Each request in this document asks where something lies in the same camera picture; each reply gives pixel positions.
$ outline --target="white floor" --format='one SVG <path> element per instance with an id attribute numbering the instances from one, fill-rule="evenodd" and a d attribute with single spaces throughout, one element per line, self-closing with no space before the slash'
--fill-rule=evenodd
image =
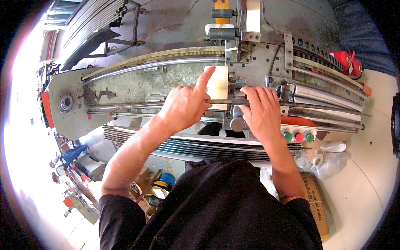
<path id="1" fill-rule="evenodd" d="M 390 135 L 396 79 L 365 70 L 360 81 L 372 88 L 364 109 L 372 117 L 363 117 L 365 130 L 347 143 L 347 166 L 320 182 L 330 209 L 330 237 L 323 243 L 328 250 L 362 248 L 389 202 L 396 178 L 398 159 L 392 154 Z"/>

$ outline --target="hand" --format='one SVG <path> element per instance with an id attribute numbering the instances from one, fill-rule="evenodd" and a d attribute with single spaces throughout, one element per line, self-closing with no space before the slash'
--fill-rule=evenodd
<path id="1" fill-rule="evenodd" d="M 280 105 L 276 92 L 271 88 L 243 87 L 250 107 L 239 105 L 253 135 L 264 147 L 273 147 L 274 142 L 283 139 L 280 132 Z"/>
<path id="2" fill-rule="evenodd" d="M 215 66 L 208 68 L 199 76 L 194 88 L 179 86 L 168 94 L 157 116 L 171 134 L 197 123 L 204 112 L 212 107 L 204 100 L 210 99 L 206 94 L 206 86 L 214 71 Z"/>

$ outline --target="yellow pipe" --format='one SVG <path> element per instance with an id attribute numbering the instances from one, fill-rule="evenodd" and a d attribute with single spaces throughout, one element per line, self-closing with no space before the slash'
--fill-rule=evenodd
<path id="1" fill-rule="evenodd" d="M 225 0 L 225 2 L 222 2 L 222 0 L 217 0 L 217 2 L 214 3 L 214 9 L 229 9 L 229 0 Z M 215 23 L 230 24 L 230 18 L 216 18 Z"/>

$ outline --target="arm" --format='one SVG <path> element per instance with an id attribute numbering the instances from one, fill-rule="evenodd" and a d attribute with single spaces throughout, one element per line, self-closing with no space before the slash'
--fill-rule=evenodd
<path id="1" fill-rule="evenodd" d="M 251 132 L 271 159 L 272 180 L 276 190 L 284 195 L 280 199 L 282 204 L 304 198 L 300 173 L 280 132 L 280 105 L 276 92 L 262 87 L 243 87 L 240 91 L 250 102 L 250 107 L 240 105 L 240 108 Z"/>
<path id="2" fill-rule="evenodd" d="M 200 121 L 211 104 L 206 86 L 215 67 L 200 75 L 194 88 L 175 87 L 161 111 L 129 138 L 114 154 L 104 172 L 102 195 L 128 196 L 128 186 L 135 180 L 148 156 L 171 135 Z"/>

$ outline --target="sleeve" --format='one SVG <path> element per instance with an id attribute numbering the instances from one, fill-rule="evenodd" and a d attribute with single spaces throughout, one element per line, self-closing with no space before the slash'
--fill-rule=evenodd
<path id="1" fill-rule="evenodd" d="M 133 200 L 119 195 L 103 195 L 99 200 L 100 248 L 130 249 L 146 225 L 144 211 Z"/>
<path id="2" fill-rule="evenodd" d="M 312 216 L 310 204 L 307 200 L 297 198 L 289 201 L 284 205 L 286 210 L 290 212 L 298 222 L 308 232 L 308 235 L 312 239 L 314 246 L 317 249 L 322 249 L 322 241 L 320 233 L 318 232 L 317 224 L 315 223 L 314 217 Z"/>

